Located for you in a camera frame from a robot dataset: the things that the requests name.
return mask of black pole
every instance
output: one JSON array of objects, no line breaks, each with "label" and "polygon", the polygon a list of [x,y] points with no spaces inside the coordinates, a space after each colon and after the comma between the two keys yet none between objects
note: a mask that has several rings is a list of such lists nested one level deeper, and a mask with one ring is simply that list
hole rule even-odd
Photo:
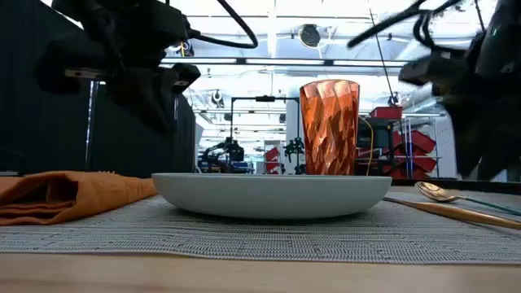
[{"label": "black pole", "polygon": [[[297,138],[300,138],[300,98],[295,98],[296,102],[296,136]],[[300,168],[300,160],[299,160],[299,152],[296,152],[296,166],[297,168]]]},{"label": "black pole", "polygon": [[[230,113],[230,142],[234,140],[234,102],[235,98],[231,98],[231,113]],[[228,169],[231,170],[231,155],[228,156]]]}]

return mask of gold spoon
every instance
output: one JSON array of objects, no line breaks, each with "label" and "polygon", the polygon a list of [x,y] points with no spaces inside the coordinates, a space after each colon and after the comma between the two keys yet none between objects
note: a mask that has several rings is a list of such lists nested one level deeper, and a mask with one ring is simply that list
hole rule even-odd
[{"label": "gold spoon", "polygon": [[462,197],[462,196],[458,196],[458,195],[451,195],[449,191],[441,188],[441,187],[438,187],[434,184],[431,184],[431,183],[427,183],[427,182],[416,182],[415,184],[416,188],[418,188],[420,190],[420,192],[422,193],[422,195],[425,195],[427,196],[429,199],[433,199],[437,202],[440,202],[440,203],[450,203],[450,202],[453,202],[455,200],[458,200],[458,199],[464,199],[464,200],[468,200],[468,201],[471,201],[473,203],[479,203],[479,204],[483,204],[487,207],[490,207],[490,208],[496,208],[496,209],[499,209],[499,210],[502,210],[504,212],[509,212],[513,215],[516,215],[516,216],[521,216],[521,212],[520,211],[517,211],[513,208],[507,208],[507,207],[502,207],[500,205],[497,205],[497,204],[493,204],[493,203],[487,203],[487,202],[484,202],[484,201],[481,201],[481,200],[477,200],[477,199],[471,199],[471,198],[467,198],[467,197]]}]

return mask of black curtain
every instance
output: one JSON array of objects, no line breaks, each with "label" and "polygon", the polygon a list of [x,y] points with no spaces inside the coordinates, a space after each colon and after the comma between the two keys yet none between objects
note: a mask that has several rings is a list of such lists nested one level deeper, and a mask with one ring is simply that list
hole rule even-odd
[{"label": "black curtain", "polygon": [[90,83],[78,94],[39,90],[33,69],[47,43],[82,33],[39,0],[0,0],[0,170],[84,170]]},{"label": "black curtain", "polygon": [[134,177],[193,172],[195,116],[182,95],[174,99],[175,131],[160,135],[114,104],[100,85],[92,108],[90,170]]}]

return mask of white plate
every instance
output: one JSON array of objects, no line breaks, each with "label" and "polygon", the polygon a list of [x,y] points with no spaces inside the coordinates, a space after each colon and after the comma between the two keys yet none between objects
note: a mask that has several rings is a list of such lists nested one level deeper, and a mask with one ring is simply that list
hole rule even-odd
[{"label": "white plate", "polygon": [[387,193],[390,177],[153,174],[178,208],[217,216],[305,219],[363,212]]}]

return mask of gold utensil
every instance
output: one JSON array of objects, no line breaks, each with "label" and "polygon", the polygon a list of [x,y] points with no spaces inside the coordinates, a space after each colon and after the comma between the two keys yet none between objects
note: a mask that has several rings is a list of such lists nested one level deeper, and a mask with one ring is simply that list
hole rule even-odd
[{"label": "gold utensil", "polygon": [[494,204],[494,203],[487,203],[487,202],[484,202],[484,201],[481,201],[481,200],[478,200],[478,199],[471,199],[471,198],[467,198],[467,197],[462,197],[462,196],[459,196],[459,195],[451,194],[450,191],[445,190],[445,189],[443,189],[441,187],[438,187],[438,186],[436,186],[434,184],[431,184],[431,183],[416,182],[415,186],[416,186],[416,188],[418,188],[418,190],[420,190],[422,195],[425,195],[429,199],[435,200],[437,202],[450,203],[450,202],[453,202],[454,200],[464,199],[464,200],[471,201],[473,203],[483,204],[483,205],[485,205],[487,207],[490,207],[490,208],[496,208],[496,209],[502,210],[504,212],[509,212],[509,213],[511,213],[513,215],[516,215],[516,216],[521,216],[521,212],[517,211],[517,210],[515,210],[513,208],[502,207],[502,206]]},{"label": "gold utensil", "polygon": [[383,200],[391,203],[399,203],[420,211],[429,212],[439,216],[445,216],[454,220],[471,221],[488,225],[496,225],[516,230],[521,230],[521,222],[512,221],[499,216],[492,216],[482,212],[474,212],[464,208],[455,208],[439,203],[411,203],[404,200],[384,197]]}]

